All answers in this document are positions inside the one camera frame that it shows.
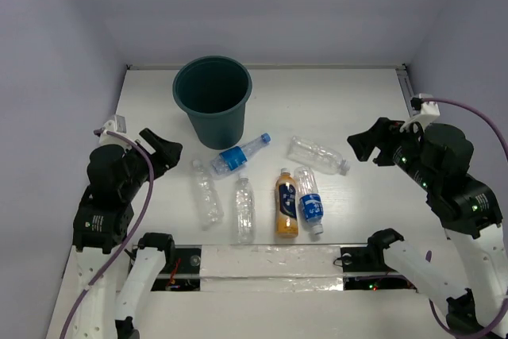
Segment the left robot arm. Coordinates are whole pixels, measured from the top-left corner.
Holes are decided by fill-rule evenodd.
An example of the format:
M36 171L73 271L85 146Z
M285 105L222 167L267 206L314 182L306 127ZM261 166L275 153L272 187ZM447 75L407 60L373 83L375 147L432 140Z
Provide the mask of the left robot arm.
M146 233L123 284L118 282L117 258L148 209L150 197L135 214L134 197L143 184L148 184L148 195L153 192L155 180L178 164L183 146L150 129L141 130L140 136L153 152L116 129L102 127L96 135L101 143L89 156L89 184L73 221L72 252L80 293L60 336L138 338L137 323L156 277L175 264L175 242L168 233Z

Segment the orange juice bottle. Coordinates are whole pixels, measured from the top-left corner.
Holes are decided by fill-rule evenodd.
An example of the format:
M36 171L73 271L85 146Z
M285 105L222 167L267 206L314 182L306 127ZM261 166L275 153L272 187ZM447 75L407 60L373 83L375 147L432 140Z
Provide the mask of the orange juice bottle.
M282 168L275 183L275 234L281 238L298 236L297 189L291 172Z

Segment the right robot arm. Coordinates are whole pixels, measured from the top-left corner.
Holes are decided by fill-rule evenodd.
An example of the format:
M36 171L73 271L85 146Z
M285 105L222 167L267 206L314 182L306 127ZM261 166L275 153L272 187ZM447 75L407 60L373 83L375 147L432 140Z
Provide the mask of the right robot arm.
M425 193L426 203L455 245L468 279L444 276L392 228L373 233L364 247L338 257L347 272L393 271L425 295L442 328L455 338L507 336L507 254L502 212L488 185L468 174L473 145L451 125L379 118L365 132L348 137L356 158L379 167L397 166Z

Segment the clear bottle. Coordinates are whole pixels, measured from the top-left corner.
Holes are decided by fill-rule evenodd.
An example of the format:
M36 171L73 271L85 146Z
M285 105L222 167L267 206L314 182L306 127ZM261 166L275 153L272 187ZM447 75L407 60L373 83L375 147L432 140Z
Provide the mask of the clear bottle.
M235 182L235 215L237 218L237 241L249 245L256 235L255 197L248 176L240 172Z
M219 199L214 179L201 160L192 161L194 200L198 210L199 223L203 230L220 224L224 211Z
M327 175L347 175L350 163L337 151L312 140L293 136L287 157Z

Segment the blue label bottle white cap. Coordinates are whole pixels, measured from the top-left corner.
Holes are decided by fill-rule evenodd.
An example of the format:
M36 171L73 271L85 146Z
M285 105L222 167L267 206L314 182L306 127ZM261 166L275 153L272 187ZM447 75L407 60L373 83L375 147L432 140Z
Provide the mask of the blue label bottle white cap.
M314 172L306 166L298 167L294 170L294 179L297 185L299 208L310 232L317 236L323 234L324 208Z

